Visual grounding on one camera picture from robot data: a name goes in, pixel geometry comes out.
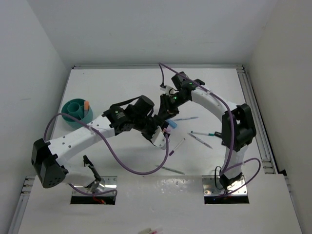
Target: white plastic piece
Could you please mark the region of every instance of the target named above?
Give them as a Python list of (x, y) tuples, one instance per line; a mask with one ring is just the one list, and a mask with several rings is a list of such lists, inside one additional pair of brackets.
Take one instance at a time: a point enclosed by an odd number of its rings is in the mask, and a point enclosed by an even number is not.
[[(236, 109), (235, 103), (227, 101), (224, 98), (222, 99), (228, 104), (230, 110)], [(213, 96), (211, 96), (210, 92), (207, 93), (199, 88), (196, 88), (192, 91), (192, 101), (206, 108), (208, 111), (213, 113), (220, 121), (222, 121), (222, 116), (227, 111), (225, 105)]]
[[(115, 135), (115, 131), (111, 128), (110, 121), (106, 117), (99, 116), (93, 120), (89, 126), (101, 132), (105, 138), (110, 138)], [(81, 127), (65, 136), (53, 139), (48, 146), (51, 153), (56, 154), (57, 163), (63, 166), (67, 161), (91, 145), (99, 142), (101, 138), (94, 134), (93, 130)]]
[(157, 130), (155, 131), (154, 135), (152, 136), (151, 142), (161, 148), (166, 149), (166, 137), (164, 136), (162, 129), (158, 126)]
[(160, 89), (161, 89), (162, 91), (164, 91), (165, 94), (168, 95), (168, 96), (173, 95), (173, 92), (172, 92), (172, 91), (175, 90), (173, 87), (171, 87), (171, 86), (169, 86), (169, 85), (166, 85), (165, 88), (164, 88), (164, 87), (161, 87)]
[(93, 130), (92, 130), (92, 125), (88, 124), (88, 129), (91, 132), (91, 134), (96, 134)]

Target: white enclosure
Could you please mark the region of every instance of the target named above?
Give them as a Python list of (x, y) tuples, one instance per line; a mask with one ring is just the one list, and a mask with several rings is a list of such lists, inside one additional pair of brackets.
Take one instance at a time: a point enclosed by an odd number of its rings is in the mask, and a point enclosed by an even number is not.
[[(181, 66), (178, 70), (191, 78), (201, 77), (208, 88), (227, 100), (237, 104), (245, 102), (246, 96), (235, 68)], [(165, 83), (172, 85), (172, 72), (165, 70), (164, 73)], [(99, 116), (114, 103), (146, 95), (155, 103), (157, 113), (159, 96), (163, 93), (160, 82), (159, 68), (75, 69), (69, 76), (60, 107), (80, 97), (89, 100), (95, 116)], [(179, 111), (178, 117), (199, 117), (177, 121), (177, 128), (171, 130), (170, 149), (182, 138), (186, 140), (165, 165), (183, 171), (185, 175), (177, 176), (166, 170), (148, 176), (134, 175), (123, 169), (100, 141), (77, 154), (70, 162), (82, 166), (82, 156), (87, 155), (100, 175), (117, 176), (116, 204), (70, 204), (72, 189), (68, 185), (44, 189), (36, 178), (19, 234), (102, 231), (137, 234), (148, 227), (158, 226), (162, 226), (166, 234), (225, 233), (227, 230), (240, 234), (300, 234), (283, 175), (268, 175), (262, 168), (256, 179), (247, 185), (249, 204), (205, 205), (202, 176), (212, 176), (215, 167), (223, 164), (225, 147), (217, 137), (200, 136), (211, 144), (213, 149), (210, 149), (188, 136), (187, 132), (214, 132), (221, 129), (221, 122), (194, 102), (183, 104)], [(71, 131), (62, 117), (58, 117), (52, 137), (61, 137)], [(122, 162), (140, 172), (154, 169), (165, 153), (136, 130), (121, 133), (108, 141)], [(261, 159), (259, 143), (253, 139), (245, 159)], [(246, 180), (257, 168), (256, 162), (243, 166)]]
[[(9, 229), (25, 176), (35, 174), (32, 144), (58, 111), (71, 68), (158, 62), (248, 69), (301, 229), (311, 233), (311, 9), (310, 0), (1, 1), (0, 234)], [(288, 204), (284, 185), (275, 188), (279, 205)]]
[(242, 64), (276, 0), (28, 0), (63, 61)]

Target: teal cup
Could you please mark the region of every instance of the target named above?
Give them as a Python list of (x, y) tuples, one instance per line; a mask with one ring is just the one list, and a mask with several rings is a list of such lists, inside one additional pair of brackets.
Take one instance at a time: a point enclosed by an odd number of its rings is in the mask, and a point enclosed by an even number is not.
[[(62, 113), (69, 114), (70, 116), (84, 122), (84, 123), (90, 123), (93, 120), (93, 112), (91, 107), (89, 106), (89, 110), (84, 114), (84, 102), (85, 100), (76, 98), (73, 100), (68, 101), (65, 103), (65, 105), (62, 107)], [(77, 123), (76, 121), (66, 117), (62, 116), (63, 119), (66, 121), (68, 125), (70, 125), (74, 129), (78, 129), (81, 127), (81, 124)]]

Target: metal bracket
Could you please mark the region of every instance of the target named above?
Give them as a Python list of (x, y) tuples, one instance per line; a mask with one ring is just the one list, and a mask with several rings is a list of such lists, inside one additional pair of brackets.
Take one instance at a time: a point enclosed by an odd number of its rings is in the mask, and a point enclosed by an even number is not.
[[(219, 182), (219, 176), (216, 177), (216, 185), (218, 188), (222, 188), (222, 185)], [(247, 187), (243, 186), (236, 192), (232, 193), (229, 196), (225, 196), (217, 199), (220, 195), (225, 193), (224, 189), (218, 189), (215, 187), (215, 177), (214, 176), (203, 176), (203, 191), (204, 191), (204, 200), (205, 204), (236, 204), (236, 203), (249, 203), (248, 201), (248, 192)], [(233, 191), (245, 184), (245, 178), (242, 178), (239, 181), (235, 181), (232, 185), (228, 186), (227, 192)]]
[[(104, 192), (104, 191), (117, 188), (117, 176), (101, 176), (101, 179), (102, 179), (101, 182), (99, 183), (98, 187), (94, 191), (95, 193), (100, 193), (100, 192)], [(75, 185), (75, 188), (78, 188), (79, 190), (85, 193), (90, 192), (88, 189), (86, 189), (85, 187), (81, 185)], [(80, 194), (77, 191), (73, 190), (72, 197), (75, 197), (75, 196), (86, 196), (86, 195)], [(115, 196), (115, 192), (103, 194), (100, 196), (107, 196), (107, 197)]]
[(19, 232), (34, 180), (35, 180), (34, 176), (27, 176), (24, 181), (24, 185), (19, 197), (19, 202), (15, 209), (15, 213), (12, 218), (8, 234), (18, 234)]
[(251, 81), (243, 67), (236, 69), (236, 71), (240, 81), (240, 85), (242, 87), (245, 101), (250, 106), (253, 113), (254, 124), (257, 130), (257, 135), (255, 139), (258, 144), (261, 159), (268, 159), (268, 162), (270, 162), (271, 164), (270, 168), (264, 168), (264, 170), (266, 174), (276, 174), (278, 173), (278, 170), (276, 168), (276, 162), (274, 161), (269, 139), (264, 127), (257, 101), (255, 99)]

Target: metal mounting plate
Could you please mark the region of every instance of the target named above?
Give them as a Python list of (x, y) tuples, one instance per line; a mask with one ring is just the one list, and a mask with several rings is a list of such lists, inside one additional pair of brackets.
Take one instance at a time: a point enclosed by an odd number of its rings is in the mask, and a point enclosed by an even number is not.
[[(216, 185), (218, 188), (222, 188), (222, 185), (219, 182), (219, 176), (216, 177)], [(224, 194), (224, 189), (218, 189), (215, 187), (215, 177), (212, 176), (203, 176), (203, 191), (205, 197), (213, 197), (218, 195)], [(234, 182), (232, 185), (228, 187), (228, 192), (233, 191), (235, 189), (238, 189), (240, 186), (245, 184), (245, 178), (242, 176), (242, 178), (239, 181)], [(236, 192), (232, 193), (231, 196), (247, 196), (247, 187), (243, 186), (241, 189), (237, 190)]]
[[(104, 192), (104, 191), (108, 191), (108, 190), (117, 188), (117, 176), (101, 176), (101, 178), (102, 178), (102, 181), (101, 181), (99, 187), (97, 188), (96, 193)], [(75, 185), (75, 187), (78, 188), (79, 190), (85, 192), (85, 193), (89, 193), (89, 191), (86, 188), (84, 188), (80, 185)], [(72, 196), (86, 196), (86, 195), (82, 195), (82, 194), (78, 193), (77, 191), (73, 190)], [(103, 194), (100, 196), (115, 196), (115, 192)]]

